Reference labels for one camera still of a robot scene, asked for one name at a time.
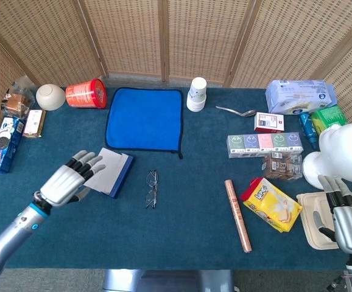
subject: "robotic hand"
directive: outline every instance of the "robotic hand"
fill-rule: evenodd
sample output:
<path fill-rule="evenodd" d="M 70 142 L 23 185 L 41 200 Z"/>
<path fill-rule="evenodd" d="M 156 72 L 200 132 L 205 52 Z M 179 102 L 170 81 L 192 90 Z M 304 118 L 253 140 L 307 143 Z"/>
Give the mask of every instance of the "robotic hand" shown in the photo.
<path fill-rule="evenodd" d="M 327 290 L 334 291 L 342 279 L 345 279 L 348 291 L 352 292 L 352 192 L 341 179 L 322 175 L 318 179 L 326 192 L 335 231 L 325 227 L 317 211 L 313 214 L 314 222 L 322 234 L 337 242 L 339 248 L 349 254 L 347 269 L 343 275 L 334 279 Z"/>
<path fill-rule="evenodd" d="M 76 192 L 85 181 L 105 168 L 103 164 L 95 165 L 101 159 L 93 152 L 78 152 L 34 193 L 32 203 L 0 234 L 0 274 L 9 257 L 50 216 L 52 207 L 78 202 L 87 195 L 90 191 L 87 187 Z"/>

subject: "white bowl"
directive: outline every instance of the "white bowl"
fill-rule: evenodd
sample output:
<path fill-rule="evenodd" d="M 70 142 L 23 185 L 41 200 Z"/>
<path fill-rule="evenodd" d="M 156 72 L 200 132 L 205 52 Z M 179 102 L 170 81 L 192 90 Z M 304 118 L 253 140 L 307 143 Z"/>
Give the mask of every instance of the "white bowl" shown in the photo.
<path fill-rule="evenodd" d="M 39 106 L 46 111 L 53 111 L 65 102 L 65 92 L 54 84 L 45 84 L 38 88 L 35 96 Z"/>

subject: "metal base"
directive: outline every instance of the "metal base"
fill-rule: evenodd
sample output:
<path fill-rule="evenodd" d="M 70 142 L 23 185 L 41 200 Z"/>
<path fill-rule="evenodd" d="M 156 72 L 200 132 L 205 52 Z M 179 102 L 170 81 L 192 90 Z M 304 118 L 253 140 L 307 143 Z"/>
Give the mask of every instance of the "metal base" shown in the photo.
<path fill-rule="evenodd" d="M 146 271 L 108 269 L 103 292 L 234 292 L 230 270 Z"/>

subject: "green box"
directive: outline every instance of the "green box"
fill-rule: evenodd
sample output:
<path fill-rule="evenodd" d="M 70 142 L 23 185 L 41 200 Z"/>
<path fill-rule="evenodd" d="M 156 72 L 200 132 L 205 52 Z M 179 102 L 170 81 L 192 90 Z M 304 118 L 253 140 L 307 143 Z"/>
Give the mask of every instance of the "green box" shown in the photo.
<path fill-rule="evenodd" d="M 227 151 L 229 158 L 244 157 L 246 155 L 246 150 L 243 135 L 227 136 Z"/>
<path fill-rule="evenodd" d="M 311 115 L 311 120 L 318 135 L 332 125 L 344 126 L 348 123 L 344 113 L 337 105 L 319 109 Z"/>
<path fill-rule="evenodd" d="M 285 133 L 272 134 L 272 142 L 275 151 L 288 151 L 287 136 Z"/>

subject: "stack of paper cups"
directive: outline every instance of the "stack of paper cups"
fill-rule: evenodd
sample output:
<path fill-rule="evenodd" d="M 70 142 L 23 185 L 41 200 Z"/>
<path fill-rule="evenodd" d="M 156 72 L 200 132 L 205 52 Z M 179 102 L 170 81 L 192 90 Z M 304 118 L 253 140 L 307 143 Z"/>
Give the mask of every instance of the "stack of paper cups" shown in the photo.
<path fill-rule="evenodd" d="M 193 79 L 187 96 L 187 107 L 190 111 L 201 111 L 205 107 L 206 87 L 207 82 L 204 78 Z"/>

